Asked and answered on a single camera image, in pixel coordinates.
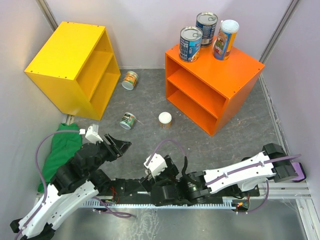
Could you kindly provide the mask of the orange shelf cabinet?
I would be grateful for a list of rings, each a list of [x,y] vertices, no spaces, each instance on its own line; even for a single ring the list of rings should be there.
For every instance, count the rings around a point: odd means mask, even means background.
[[[236,47],[227,60],[202,48],[194,62],[181,60],[179,50],[176,44],[165,52],[166,99],[214,136],[240,110],[265,66]]]

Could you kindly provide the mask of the dark blue can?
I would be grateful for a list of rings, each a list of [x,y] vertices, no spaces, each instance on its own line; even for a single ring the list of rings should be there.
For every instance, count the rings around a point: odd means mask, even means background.
[[[200,54],[203,32],[196,26],[184,27],[180,31],[179,57],[181,60],[195,62]]]

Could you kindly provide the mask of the blue can pull tab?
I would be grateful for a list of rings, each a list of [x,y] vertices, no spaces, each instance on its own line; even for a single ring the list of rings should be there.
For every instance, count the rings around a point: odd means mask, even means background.
[[[196,27],[202,31],[201,47],[209,47],[213,43],[213,38],[218,23],[218,16],[212,12],[201,12],[196,17]]]

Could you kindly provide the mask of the tall orange blue can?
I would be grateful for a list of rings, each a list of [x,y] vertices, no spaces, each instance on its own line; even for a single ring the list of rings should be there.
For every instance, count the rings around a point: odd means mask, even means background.
[[[220,61],[229,58],[231,49],[236,38],[240,25],[232,19],[223,20],[213,45],[213,56]]]

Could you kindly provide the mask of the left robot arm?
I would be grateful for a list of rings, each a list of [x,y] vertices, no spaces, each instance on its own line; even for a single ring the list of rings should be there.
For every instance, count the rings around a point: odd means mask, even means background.
[[[50,240],[86,200],[106,195],[112,181],[100,166],[122,157],[131,144],[109,134],[95,143],[83,144],[56,170],[36,206],[25,217],[10,223],[15,239]]]

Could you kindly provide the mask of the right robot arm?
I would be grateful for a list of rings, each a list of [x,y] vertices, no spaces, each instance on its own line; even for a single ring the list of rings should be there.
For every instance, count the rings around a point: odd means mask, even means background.
[[[144,167],[147,175],[139,183],[157,207],[193,206],[205,203],[210,196],[243,197],[265,180],[283,182],[297,177],[292,160],[283,147],[269,143],[258,154],[222,168],[187,173],[188,159],[178,170],[169,155],[149,156]]]

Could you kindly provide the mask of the green label can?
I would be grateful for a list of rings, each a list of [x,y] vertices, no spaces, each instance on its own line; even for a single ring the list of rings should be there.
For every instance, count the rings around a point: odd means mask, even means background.
[[[126,130],[130,130],[134,126],[136,119],[137,118],[132,113],[125,112],[119,125]]]

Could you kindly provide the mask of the white lid yellow can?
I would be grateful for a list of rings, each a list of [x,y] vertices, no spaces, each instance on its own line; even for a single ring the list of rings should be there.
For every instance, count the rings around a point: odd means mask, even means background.
[[[172,124],[172,115],[169,112],[161,112],[158,116],[159,125],[163,129],[170,128]]]

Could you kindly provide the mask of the green cloth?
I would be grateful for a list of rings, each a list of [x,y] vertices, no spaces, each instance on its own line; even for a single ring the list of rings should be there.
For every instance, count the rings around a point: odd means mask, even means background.
[[[82,144],[82,136],[75,132],[58,133],[52,137],[51,152],[45,159],[41,171],[46,185],[50,183],[57,169],[73,157]]]

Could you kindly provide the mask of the orange label can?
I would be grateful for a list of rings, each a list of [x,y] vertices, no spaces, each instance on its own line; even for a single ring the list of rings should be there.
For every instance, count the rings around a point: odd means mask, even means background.
[[[121,83],[126,90],[133,90],[138,82],[138,74],[134,71],[128,71]]]

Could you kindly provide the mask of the yellow shelf cabinet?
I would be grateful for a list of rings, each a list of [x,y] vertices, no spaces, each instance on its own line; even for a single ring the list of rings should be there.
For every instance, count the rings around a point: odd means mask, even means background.
[[[102,119],[121,76],[105,26],[63,21],[24,71],[64,114]]]

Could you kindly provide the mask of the purple cloth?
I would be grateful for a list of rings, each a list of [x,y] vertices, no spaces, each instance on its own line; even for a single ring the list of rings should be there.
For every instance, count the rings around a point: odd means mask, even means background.
[[[302,163],[300,163],[300,162],[293,162],[293,163],[292,163],[292,166],[293,166],[295,172],[297,173],[297,176],[294,177],[294,178],[292,178],[291,180],[292,180],[293,182],[296,182],[296,183],[299,183],[299,182],[304,181],[307,176],[306,176],[306,173],[305,173],[305,170],[304,170],[304,168],[303,168]]]

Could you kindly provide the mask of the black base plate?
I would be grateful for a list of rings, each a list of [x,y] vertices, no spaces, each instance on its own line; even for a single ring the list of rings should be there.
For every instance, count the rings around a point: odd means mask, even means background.
[[[228,186],[216,193],[204,184],[194,184],[181,178],[180,180],[165,179],[156,182],[151,192],[147,192],[139,179],[117,178],[104,187],[98,194],[105,200],[119,204],[152,204],[156,207],[167,205],[221,204],[224,197],[243,199],[260,196],[256,185],[251,190],[242,191],[237,184]]]

